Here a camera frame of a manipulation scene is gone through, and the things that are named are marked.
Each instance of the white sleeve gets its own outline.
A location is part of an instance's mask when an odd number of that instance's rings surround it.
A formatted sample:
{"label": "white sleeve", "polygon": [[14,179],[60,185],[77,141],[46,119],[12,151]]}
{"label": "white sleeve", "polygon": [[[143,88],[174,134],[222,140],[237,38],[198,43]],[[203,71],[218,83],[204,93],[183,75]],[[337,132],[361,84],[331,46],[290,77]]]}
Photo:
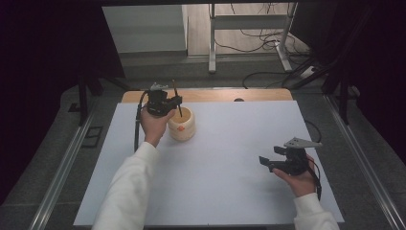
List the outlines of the white sleeve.
{"label": "white sleeve", "polygon": [[142,230],[146,218],[149,190],[159,151],[144,142],[125,159],[111,181],[96,216],[95,230]]}
{"label": "white sleeve", "polygon": [[340,229],[332,214],[322,208],[316,194],[295,198],[294,202],[298,212],[294,219],[297,230]]}

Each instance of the aluminum rail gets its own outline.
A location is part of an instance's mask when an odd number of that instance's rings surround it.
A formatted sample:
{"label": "aluminum rail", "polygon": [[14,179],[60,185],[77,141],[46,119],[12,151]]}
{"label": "aluminum rail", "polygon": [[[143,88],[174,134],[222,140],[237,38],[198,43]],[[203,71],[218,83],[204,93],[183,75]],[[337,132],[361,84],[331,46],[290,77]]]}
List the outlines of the aluminum rail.
{"label": "aluminum rail", "polygon": [[30,230],[42,230],[45,229],[47,222],[54,210],[56,201],[62,191],[63,185],[65,184],[66,178],[71,171],[72,165],[75,162],[76,156],[80,149],[80,145],[86,135],[90,124],[92,123],[93,117],[95,115],[95,110],[99,104],[99,98],[96,98],[90,105],[90,112],[87,119],[84,121],[83,125],[78,127],[75,136],[73,137],[68,149],[60,162],[59,168],[48,187],[48,191],[42,199],[38,210],[33,218],[33,221],[29,227]]}
{"label": "aluminum rail", "polygon": [[361,146],[355,138],[355,135],[352,133],[350,126],[347,126],[341,119],[338,113],[338,104],[335,102],[333,96],[325,96],[325,99],[329,105],[330,111],[333,114],[337,125],[343,133],[344,138],[346,139],[350,150],[358,163],[358,166],[361,169],[361,172],[367,179],[367,182],[370,185],[372,192],[375,195],[379,205],[381,206],[381,209],[384,212],[388,222],[391,224],[392,229],[405,230],[405,223],[399,215],[397,208],[391,199],[391,196],[377,177],[365,152],[362,150]]}

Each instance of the wall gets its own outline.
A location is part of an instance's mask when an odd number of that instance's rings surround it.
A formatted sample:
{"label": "wall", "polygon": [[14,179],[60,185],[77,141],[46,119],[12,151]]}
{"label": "wall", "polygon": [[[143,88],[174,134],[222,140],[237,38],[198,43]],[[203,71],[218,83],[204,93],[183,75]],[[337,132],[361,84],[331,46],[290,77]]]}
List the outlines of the wall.
{"label": "wall", "polygon": [[119,53],[186,50],[180,5],[102,9]]}

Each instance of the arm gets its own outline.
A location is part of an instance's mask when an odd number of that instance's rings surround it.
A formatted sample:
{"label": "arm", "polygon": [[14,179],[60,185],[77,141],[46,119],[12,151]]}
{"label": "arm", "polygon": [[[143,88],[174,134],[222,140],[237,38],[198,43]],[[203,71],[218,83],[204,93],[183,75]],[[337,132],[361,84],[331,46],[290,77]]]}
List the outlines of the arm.
{"label": "arm", "polygon": [[298,215],[294,218],[297,230],[340,229],[331,212],[325,211],[315,193],[294,199]]}
{"label": "arm", "polygon": [[[309,165],[314,169],[314,160],[310,160]],[[297,230],[336,230],[339,229],[337,221],[330,212],[323,209],[315,193],[313,177],[309,172],[300,175],[291,176],[285,172],[274,169],[273,173],[280,179],[289,184],[292,192],[295,194],[294,199],[297,216],[294,218]]]}
{"label": "arm", "polygon": [[144,143],[117,170],[92,229],[144,228],[152,177],[159,159],[156,147],[166,130],[167,121],[173,115],[172,110],[167,116],[157,118],[143,109]]}

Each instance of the person's left hand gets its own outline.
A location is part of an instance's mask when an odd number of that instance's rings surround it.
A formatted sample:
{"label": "person's left hand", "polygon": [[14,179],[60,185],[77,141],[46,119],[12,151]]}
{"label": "person's left hand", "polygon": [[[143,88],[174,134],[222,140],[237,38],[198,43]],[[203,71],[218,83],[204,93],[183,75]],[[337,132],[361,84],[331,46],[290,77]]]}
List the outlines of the person's left hand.
{"label": "person's left hand", "polygon": [[149,114],[146,108],[143,108],[141,111],[141,126],[146,134],[144,141],[156,148],[167,129],[168,120],[174,115],[175,109],[171,110],[167,116],[156,117]]}

